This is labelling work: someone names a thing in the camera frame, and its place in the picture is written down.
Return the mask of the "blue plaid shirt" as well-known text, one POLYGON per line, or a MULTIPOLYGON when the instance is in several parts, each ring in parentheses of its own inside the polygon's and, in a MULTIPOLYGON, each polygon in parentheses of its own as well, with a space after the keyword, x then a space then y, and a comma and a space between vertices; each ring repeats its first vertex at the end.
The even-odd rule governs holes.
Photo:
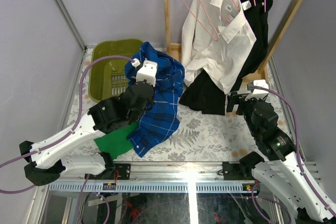
POLYGON ((183 93, 185 70, 183 65, 144 42, 132 59, 157 63, 154 106, 139 119, 137 128, 127 136, 134 151, 143 157, 150 149, 163 143, 178 129, 178 101, 183 93))

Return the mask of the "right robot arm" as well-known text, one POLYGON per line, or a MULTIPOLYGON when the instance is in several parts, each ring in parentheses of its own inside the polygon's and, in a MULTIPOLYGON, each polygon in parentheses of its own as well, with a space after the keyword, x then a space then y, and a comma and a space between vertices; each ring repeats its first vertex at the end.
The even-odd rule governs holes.
POLYGON ((284 204, 297 223, 335 223, 335 203, 325 194, 303 164, 293 140, 278 127, 278 114, 266 102, 266 93, 228 96, 227 111, 246 121, 260 154, 251 152, 225 176, 256 180, 284 204))

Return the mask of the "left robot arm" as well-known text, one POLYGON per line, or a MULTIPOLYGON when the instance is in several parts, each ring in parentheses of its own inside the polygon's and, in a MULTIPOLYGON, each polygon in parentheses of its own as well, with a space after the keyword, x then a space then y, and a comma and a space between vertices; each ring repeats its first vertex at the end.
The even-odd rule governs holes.
POLYGON ((50 138, 38 143, 20 143, 20 153, 27 161, 26 178, 35 186, 53 183, 62 176, 111 179, 116 168, 109 153, 84 157, 70 156, 69 152, 88 140, 137 122, 154 106, 154 87, 145 80, 137 81, 118 97, 100 101, 73 125, 50 138))

